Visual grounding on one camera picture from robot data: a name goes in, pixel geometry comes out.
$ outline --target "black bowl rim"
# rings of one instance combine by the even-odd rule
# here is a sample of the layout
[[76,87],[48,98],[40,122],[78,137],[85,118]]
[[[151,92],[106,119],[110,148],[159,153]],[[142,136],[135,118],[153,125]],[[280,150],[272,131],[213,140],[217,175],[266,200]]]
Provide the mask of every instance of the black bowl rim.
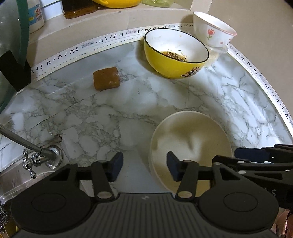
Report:
[[170,57],[170,56],[168,56],[168,55],[165,55],[165,54],[163,54],[162,52],[156,50],[155,48],[153,48],[153,47],[148,43],[148,41],[147,41],[147,39],[146,39],[146,36],[147,36],[147,34],[148,34],[149,32],[151,32],[151,31],[153,31],[153,30],[163,30],[163,29],[165,29],[165,30],[176,30],[176,29],[171,29],[171,28],[156,28],[156,29],[152,29],[152,30],[148,31],[148,32],[144,35],[144,42],[147,43],[147,45],[148,45],[151,49],[153,49],[154,51],[156,51],[156,52],[158,52],[159,54],[164,55],[164,56],[166,56],[166,57],[168,57],[168,58],[170,58],[170,59],[173,59],[173,60],[176,60],[176,61],[180,61],[180,62],[184,62],[184,63],[199,64],[199,63],[204,63],[204,62],[206,62],[206,61],[209,59],[209,50],[208,50],[207,47],[204,45],[204,43],[202,43],[199,39],[197,39],[197,38],[194,37],[193,35],[190,35],[190,34],[184,32],[184,31],[181,31],[181,30],[176,30],[176,31],[180,31],[180,32],[182,32],[182,33],[184,33],[184,34],[187,34],[187,35],[189,35],[189,36],[195,38],[197,41],[199,41],[199,42],[205,47],[205,49],[207,50],[207,58],[206,58],[205,60],[200,61],[200,62],[183,61],[183,60],[179,60],[179,59],[174,59],[174,58],[172,58],[172,57]]

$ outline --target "marble pattern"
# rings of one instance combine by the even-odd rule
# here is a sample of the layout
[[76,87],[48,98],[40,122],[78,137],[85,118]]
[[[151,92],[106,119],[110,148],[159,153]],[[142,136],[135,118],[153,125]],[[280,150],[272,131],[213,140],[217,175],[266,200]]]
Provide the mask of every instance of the marble pattern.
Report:
[[[118,68],[121,86],[97,92],[92,73],[112,66]],[[0,114],[0,123],[35,144],[61,134],[68,158],[79,166],[122,151],[125,162],[115,187],[145,193],[160,189],[143,183],[152,180],[152,133],[165,117],[182,110],[217,121],[233,149],[292,143],[273,104],[231,56],[222,55],[190,78],[168,80],[147,63],[142,42],[84,58],[29,85]],[[0,170],[19,159],[22,149],[0,137]]]

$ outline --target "decorative tape strip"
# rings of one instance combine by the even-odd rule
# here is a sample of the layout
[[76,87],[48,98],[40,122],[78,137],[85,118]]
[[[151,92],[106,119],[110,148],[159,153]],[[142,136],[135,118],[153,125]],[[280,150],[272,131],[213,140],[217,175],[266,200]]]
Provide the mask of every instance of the decorative tape strip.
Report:
[[[148,27],[122,30],[108,35],[96,37],[63,50],[62,52],[53,55],[52,57],[32,67],[32,83],[82,58],[113,48],[115,46],[142,40],[145,33],[149,30],[156,28],[175,28],[177,30],[189,33],[191,32],[192,27],[192,23],[153,25]],[[291,136],[293,137],[293,120],[278,94],[274,91],[272,86],[259,72],[259,70],[240,51],[238,51],[230,43],[228,43],[227,46],[228,53],[247,70],[247,72],[255,79],[255,81],[260,85],[260,87],[272,101],[277,111],[280,113],[283,121],[285,122]]]

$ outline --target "pink bowl rim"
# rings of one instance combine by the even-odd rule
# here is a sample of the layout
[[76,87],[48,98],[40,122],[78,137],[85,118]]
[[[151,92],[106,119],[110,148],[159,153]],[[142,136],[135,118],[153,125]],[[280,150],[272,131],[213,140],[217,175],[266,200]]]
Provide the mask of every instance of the pink bowl rim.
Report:
[[227,25],[227,26],[228,26],[229,28],[231,28],[232,31],[234,31],[235,33],[231,33],[231,32],[225,31],[224,29],[222,29],[222,28],[220,28],[220,27],[218,27],[218,26],[216,26],[216,25],[214,25],[214,24],[212,24],[212,23],[210,23],[210,22],[208,22],[208,21],[202,19],[200,16],[197,15],[197,13],[203,13],[203,14],[205,14],[205,15],[209,15],[209,14],[204,13],[204,12],[200,12],[200,11],[194,11],[194,12],[193,12],[193,14],[194,14],[195,16],[197,16],[197,17],[200,18],[201,20],[205,21],[205,22],[206,22],[207,24],[209,24],[210,26],[212,26],[212,27],[214,27],[214,28],[216,28],[216,29],[218,29],[218,30],[220,30],[220,31],[222,31],[222,32],[225,32],[225,33],[227,33],[228,35],[232,35],[232,36],[236,36],[236,35],[237,35],[237,32],[236,32],[231,26],[229,26],[226,22],[223,22],[222,20],[220,20],[220,19],[218,19],[218,18],[216,18],[216,17],[214,17],[214,16],[212,16],[212,15],[209,15],[209,16],[211,16],[212,18],[214,18],[215,20],[218,20],[218,21],[224,23],[225,25]]

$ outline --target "metal pipe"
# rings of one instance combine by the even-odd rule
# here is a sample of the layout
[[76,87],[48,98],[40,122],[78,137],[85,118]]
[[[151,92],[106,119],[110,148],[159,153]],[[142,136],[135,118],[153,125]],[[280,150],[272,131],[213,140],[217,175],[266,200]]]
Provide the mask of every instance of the metal pipe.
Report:
[[19,135],[13,133],[12,131],[6,129],[3,127],[3,125],[0,124],[0,134],[7,137],[8,139],[14,141],[15,143],[18,143],[19,145],[22,145],[34,152],[37,152],[40,156],[43,156],[45,158],[48,158],[50,160],[54,160],[56,158],[56,153],[52,150],[42,148],[40,146],[37,146],[26,139],[23,139]]

